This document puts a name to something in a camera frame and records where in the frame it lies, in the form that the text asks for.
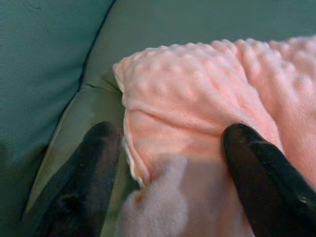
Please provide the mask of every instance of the light pink fabric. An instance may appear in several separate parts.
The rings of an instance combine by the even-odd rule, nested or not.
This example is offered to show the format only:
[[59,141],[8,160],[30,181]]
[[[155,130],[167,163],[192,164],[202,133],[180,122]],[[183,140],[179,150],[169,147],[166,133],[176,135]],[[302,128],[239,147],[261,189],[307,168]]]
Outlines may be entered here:
[[[163,162],[161,171],[162,160],[177,163],[183,159],[186,168],[170,174],[169,181],[165,178],[160,191],[168,190],[170,183],[177,195],[184,196],[183,206],[191,210],[195,207],[185,201],[188,194],[183,182],[171,185],[175,176],[190,177],[191,185],[194,180],[215,180],[201,189],[221,190],[217,198],[222,199],[213,203],[217,212],[211,212],[214,223],[218,222],[215,226],[227,213],[243,219],[221,152],[222,132],[235,122],[253,127],[277,145],[316,187],[316,36],[285,42],[223,40],[148,48],[124,58],[114,66],[114,73],[126,107],[124,134],[131,172],[147,186],[145,193],[155,182],[163,182],[170,167],[179,165]],[[195,172],[197,177],[189,174],[191,166],[201,164],[206,170],[217,167],[218,172],[214,177],[205,169],[200,176]],[[157,169],[161,176],[154,175]],[[183,222],[181,228],[174,224],[179,228],[172,236],[185,236],[190,221]],[[243,231],[239,228],[238,236],[246,236]]]

